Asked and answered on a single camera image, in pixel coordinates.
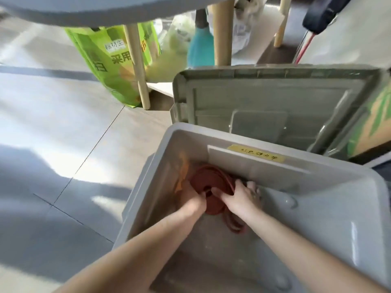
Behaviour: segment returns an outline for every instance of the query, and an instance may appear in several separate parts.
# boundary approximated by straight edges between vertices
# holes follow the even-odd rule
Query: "plastic bag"
[[[163,38],[161,43],[162,50],[174,51],[177,54],[187,54],[190,41],[196,31],[194,19],[195,11],[176,15]]]
[[[141,103],[133,63],[123,26],[109,28],[65,28],[96,78],[121,103],[136,107]],[[153,23],[138,24],[144,65],[160,55]]]
[[[253,25],[257,22],[267,0],[235,0],[232,29],[232,54],[245,48]],[[213,35],[213,10],[208,6],[208,23]]]

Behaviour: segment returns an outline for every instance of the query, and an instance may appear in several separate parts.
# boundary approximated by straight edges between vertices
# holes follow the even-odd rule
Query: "storage box lid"
[[[388,78],[366,65],[188,69],[174,78],[171,118],[337,156]]]

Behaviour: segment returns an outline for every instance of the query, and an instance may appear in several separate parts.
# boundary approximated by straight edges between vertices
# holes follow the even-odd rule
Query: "plastic storage box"
[[[250,151],[262,153],[253,155]],[[123,213],[114,247],[173,211],[179,175],[208,162],[254,180],[265,211],[349,265],[390,287],[391,216],[384,180],[373,170],[187,123],[165,133]],[[203,215],[154,281],[155,292],[305,292],[250,229],[234,234]]]
[[[261,65],[185,70],[172,83],[172,122],[346,160],[352,128],[389,81],[368,65]]]

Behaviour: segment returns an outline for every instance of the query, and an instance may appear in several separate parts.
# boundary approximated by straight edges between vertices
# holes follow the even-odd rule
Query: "green bag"
[[[132,108],[141,103],[123,26],[65,28],[96,78],[121,103]],[[160,55],[152,21],[138,24],[144,66]]]

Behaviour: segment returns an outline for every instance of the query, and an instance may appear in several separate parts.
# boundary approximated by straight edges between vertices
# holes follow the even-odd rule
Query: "blue bottle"
[[[195,12],[195,34],[190,41],[187,52],[187,66],[190,68],[201,66],[213,66],[215,53],[213,35],[209,31],[209,23],[206,20],[206,10],[199,9]]]

